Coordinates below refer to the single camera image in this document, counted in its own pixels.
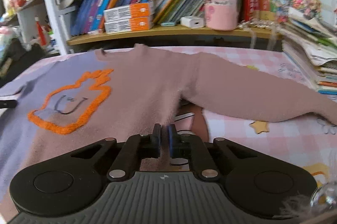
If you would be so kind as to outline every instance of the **white box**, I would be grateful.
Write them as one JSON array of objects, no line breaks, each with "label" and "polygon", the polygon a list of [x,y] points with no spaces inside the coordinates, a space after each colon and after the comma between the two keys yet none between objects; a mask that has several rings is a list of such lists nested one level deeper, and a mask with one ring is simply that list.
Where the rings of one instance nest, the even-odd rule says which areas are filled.
[{"label": "white box", "polygon": [[105,23],[104,26],[107,33],[149,30],[153,26],[152,15],[140,18],[110,21]]},{"label": "white box", "polygon": [[180,24],[188,28],[201,28],[205,26],[205,20],[196,16],[181,17]]},{"label": "white box", "polygon": [[127,6],[118,6],[104,11],[105,22],[118,21],[131,18],[148,17],[154,14],[152,1]]}]

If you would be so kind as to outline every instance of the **black handle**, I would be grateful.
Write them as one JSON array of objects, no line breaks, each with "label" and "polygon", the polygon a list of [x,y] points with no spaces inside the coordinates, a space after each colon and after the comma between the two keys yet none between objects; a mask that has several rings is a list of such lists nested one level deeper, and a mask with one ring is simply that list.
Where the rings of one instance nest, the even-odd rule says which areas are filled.
[{"label": "black handle", "polygon": [[0,109],[2,108],[15,108],[17,106],[16,100],[0,100]]}]

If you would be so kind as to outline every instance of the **sweater sleeve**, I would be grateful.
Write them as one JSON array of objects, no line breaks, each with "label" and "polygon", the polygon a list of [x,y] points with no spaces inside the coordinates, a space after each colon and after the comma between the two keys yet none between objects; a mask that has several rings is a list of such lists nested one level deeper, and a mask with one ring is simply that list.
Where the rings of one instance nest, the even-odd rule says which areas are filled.
[{"label": "sweater sleeve", "polygon": [[33,71],[29,74],[26,74],[22,77],[16,78],[13,81],[10,81],[2,88],[0,88],[0,97],[11,96],[19,93],[30,81],[34,81],[44,74],[46,74],[54,65],[58,62],[47,64],[36,71]]},{"label": "sweater sleeve", "polygon": [[182,92],[212,112],[276,122],[317,113],[337,125],[337,103],[290,79],[242,67],[209,53],[195,55],[193,80]]}]

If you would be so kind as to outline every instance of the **wooden shelf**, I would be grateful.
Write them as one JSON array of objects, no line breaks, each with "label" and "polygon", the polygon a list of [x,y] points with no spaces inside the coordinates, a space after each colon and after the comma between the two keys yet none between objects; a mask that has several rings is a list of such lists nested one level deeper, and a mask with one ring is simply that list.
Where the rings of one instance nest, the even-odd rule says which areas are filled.
[{"label": "wooden shelf", "polygon": [[9,20],[7,20],[4,25],[8,26],[8,25],[19,25],[19,21],[17,19],[17,14],[22,11],[25,10],[27,8],[30,8],[32,6],[36,6],[39,4],[44,4],[44,0],[28,0],[22,7],[19,7],[16,10],[16,14],[14,16],[12,16]]},{"label": "wooden shelf", "polygon": [[[258,38],[269,39],[270,30],[254,28]],[[250,33],[241,29],[233,31],[218,31],[207,27],[190,29],[181,25],[174,27],[154,26],[150,30],[119,32],[111,34],[97,34],[97,35],[82,35],[71,38],[67,41],[68,45],[76,45],[89,42],[106,41],[114,39],[132,38],[132,37],[146,37],[146,36],[164,36],[164,35],[222,35],[222,36],[239,36],[250,37]]]}]

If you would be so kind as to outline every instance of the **stack of papers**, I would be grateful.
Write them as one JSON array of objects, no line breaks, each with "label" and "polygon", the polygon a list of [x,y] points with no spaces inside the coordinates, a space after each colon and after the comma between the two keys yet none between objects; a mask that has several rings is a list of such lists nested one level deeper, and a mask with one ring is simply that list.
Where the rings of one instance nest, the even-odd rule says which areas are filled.
[{"label": "stack of papers", "polygon": [[337,95],[337,37],[318,20],[290,16],[279,28],[283,51],[319,93]]}]

